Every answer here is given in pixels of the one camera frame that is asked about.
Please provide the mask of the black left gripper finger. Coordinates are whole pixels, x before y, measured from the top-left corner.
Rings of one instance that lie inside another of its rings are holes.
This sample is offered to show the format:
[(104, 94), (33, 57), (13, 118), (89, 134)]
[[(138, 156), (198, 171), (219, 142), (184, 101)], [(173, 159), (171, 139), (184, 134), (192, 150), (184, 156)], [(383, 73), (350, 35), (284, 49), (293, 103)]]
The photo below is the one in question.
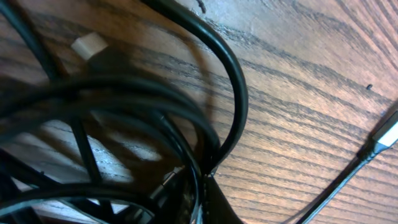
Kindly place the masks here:
[(204, 178), (204, 224), (243, 224), (212, 176)]

